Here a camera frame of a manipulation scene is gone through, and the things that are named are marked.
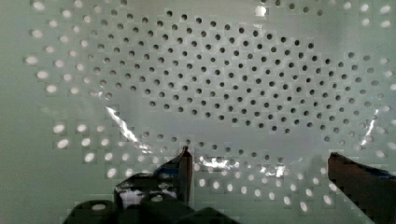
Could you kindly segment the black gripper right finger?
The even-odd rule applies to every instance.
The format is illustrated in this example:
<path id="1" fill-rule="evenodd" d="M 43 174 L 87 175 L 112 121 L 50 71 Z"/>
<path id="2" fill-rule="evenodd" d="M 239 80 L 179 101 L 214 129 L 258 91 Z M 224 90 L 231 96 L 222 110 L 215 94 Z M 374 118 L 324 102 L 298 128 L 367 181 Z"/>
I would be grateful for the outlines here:
<path id="1" fill-rule="evenodd" d="M 332 152 L 328 178 L 374 224 L 395 224 L 395 175 Z"/>

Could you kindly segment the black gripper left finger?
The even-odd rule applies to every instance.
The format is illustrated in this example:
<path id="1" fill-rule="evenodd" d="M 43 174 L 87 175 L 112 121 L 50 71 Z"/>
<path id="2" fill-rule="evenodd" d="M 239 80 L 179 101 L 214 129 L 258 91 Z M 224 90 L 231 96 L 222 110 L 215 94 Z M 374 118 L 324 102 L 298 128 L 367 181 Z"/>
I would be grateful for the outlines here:
<path id="1" fill-rule="evenodd" d="M 150 194 L 167 194 L 188 203 L 191 193 L 192 155 L 189 147 L 170 161 L 165 162 L 153 173 L 138 173 L 127 177 L 116 185 L 114 202 L 122 209 L 141 204 Z"/>

